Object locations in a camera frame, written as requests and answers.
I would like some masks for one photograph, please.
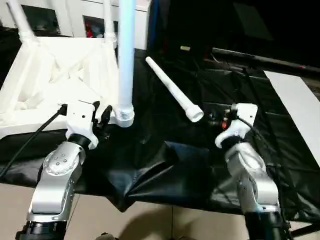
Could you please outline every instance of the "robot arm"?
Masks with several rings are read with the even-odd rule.
[[[261,156],[244,142],[253,125],[258,107],[239,103],[227,109],[222,126],[226,129],[215,139],[225,151],[225,161],[237,185],[237,195],[251,240],[285,240],[286,232],[280,214],[279,193],[268,176]]]
[[[99,142],[93,133],[98,105],[77,101],[67,106],[67,140],[44,159],[27,223],[17,232],[16,240],[64,239],[86,151],[96,148]],[[110,113],[111,109],[107,108],[104,117],[110,117]]]

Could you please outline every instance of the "floor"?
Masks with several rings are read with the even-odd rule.
[[[2,240],[14,240],[16,232],[22,229],[32,194],[32,188],[0,184]],[[248,239],[244,218],[238,215],[143,202],[136,202],[121,213],[104,197],[79,194],[73,203],[65,240],[95,240],[103,232],[120,240],[169,240],[172,235],[175,239]],[[306,224],[291,225],[296,229]],[[320,232],[297,240],[320,240]]]

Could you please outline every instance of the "cable connector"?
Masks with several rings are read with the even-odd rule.
[[[64,103],[61,105],[60,109],[57,111],[60,115],[67,116],[68,104]]]

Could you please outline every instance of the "table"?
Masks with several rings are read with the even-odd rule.
[[[2,84],[18,51],[19,39],[16,32],[0,31],[0,40]],[[99,146],[88,153],[76,192],[105,196],[120,211],[142,201],[241,214],[235,181],[223,153],[214,145],[218,133],[202,121],[194,124],[186,118],[145,63],[145,54],[138,50],[135,54],[134,124],[127,129],[114,127],[99,138]],[[263,157],[281,192],[287,219],[320,221],[320,168],[262,71],[205,69],[189,59],[153,58],[206,113],[222,111],[232,103],[259,105],[255,127],[277,154],[252,135],[248,140]],[[3,182],[35,187],[44,157],[65,139],[64,133],[42,132],[23,151]],[[0,140],[0,168],[29,136],[12,135]]]

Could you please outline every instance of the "black plastic sheet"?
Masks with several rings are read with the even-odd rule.
[[[5,51],[17,36],[12,33],[2,39],[7,42],[0,46],[4,77],[19,44]],[[183,61],[155,60],[206,113],[222,112],[233,103],[259,105],[254,125],[275,152],[252,135],[248,140],[263,157],[279,188],[281,207],[289,220],[320,221],[320,168],[262,72],[192,69]],[[223,152],[214,145],[219,131],[209,128],[204,120],[191,123],[145,63],[144,56],[138,54],[133,105],[134,124],[126,129],[111,126],[108,133],[99,137],[98,147],[88,152],[76,192],[105,196],[120,211],[135,201],[143,201],[241,214],[235,181],[227,170]],[[39,134],[3,182],[35,187],[44,157],[65,139],[64,134],[64,130]],[[29,136],[11,135],[0,140],[0,168]]]

